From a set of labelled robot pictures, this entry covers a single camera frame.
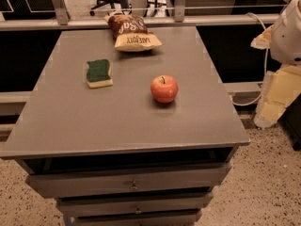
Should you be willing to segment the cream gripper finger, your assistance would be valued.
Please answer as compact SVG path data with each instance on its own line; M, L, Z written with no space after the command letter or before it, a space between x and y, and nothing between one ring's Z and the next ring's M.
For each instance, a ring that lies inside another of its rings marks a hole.
M271 25L267 27L259 36L253 39L250 46L261 50L269 49L272 29L273 27Z
M274 125L300 94L300 65L282 65L276 72L268 72L263 79L255 125L260 128Z

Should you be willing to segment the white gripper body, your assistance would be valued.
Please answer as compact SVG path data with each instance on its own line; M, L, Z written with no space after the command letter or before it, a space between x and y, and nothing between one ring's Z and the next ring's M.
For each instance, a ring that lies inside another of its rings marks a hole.
M273 24L272 59L291 65L301 64L301 0L292 0Z

